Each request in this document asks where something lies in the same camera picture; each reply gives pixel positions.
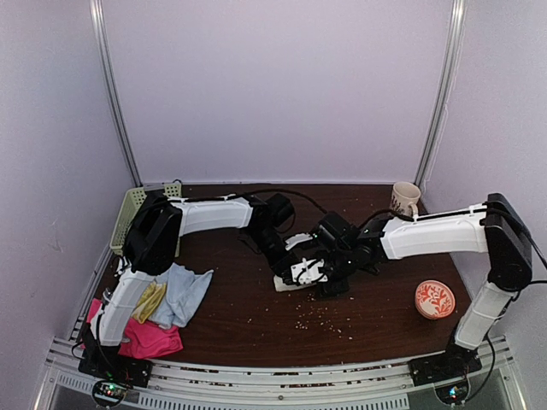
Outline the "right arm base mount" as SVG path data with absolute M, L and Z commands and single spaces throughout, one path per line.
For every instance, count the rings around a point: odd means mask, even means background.
M 476 350 L 445 350 L 443 353 L 412 359 L 408 362 L 414 386 L 435 384 L 452 378 L 463 378 L 482 369 Z

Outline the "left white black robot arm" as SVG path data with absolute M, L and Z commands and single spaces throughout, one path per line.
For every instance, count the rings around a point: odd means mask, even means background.
M 118 355 L 131 313 L 153 278 L 173 264 L 181 237 L 199 231 L 237 228 L 246 232 L 274 274 L 283 277 L 298 263 L 277 229 L 294 214 L 281 194 L 262 200 L 253 194 L 197 198 L 149 194 L 124 236 L 121 278 L 92 317 L 83 335 L 83 359 L 105 379 L 123 370 Z

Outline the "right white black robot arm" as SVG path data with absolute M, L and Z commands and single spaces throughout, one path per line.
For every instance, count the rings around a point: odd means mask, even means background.
M 519 215 L 501 194 L 486 202 L 441 214 L 407 216 L 380 210 L 359 226 L 326 214 L 311 233 L 319 244 L 304 266 L 327 294 L 358 270 L 410 256 L 487 254 L 490 270 L 467 312 L 453 330 L 438 369 L 453 378 L 466 368 L 510 301 L 532 282 L 532 240 Z

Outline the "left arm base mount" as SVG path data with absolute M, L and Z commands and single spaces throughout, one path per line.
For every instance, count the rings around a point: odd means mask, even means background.
M 149 360 L 85 350 L 79 360 L 78 370 L 95 378 L 106 379 L 119 384 L 146 388 L 153 363 Z

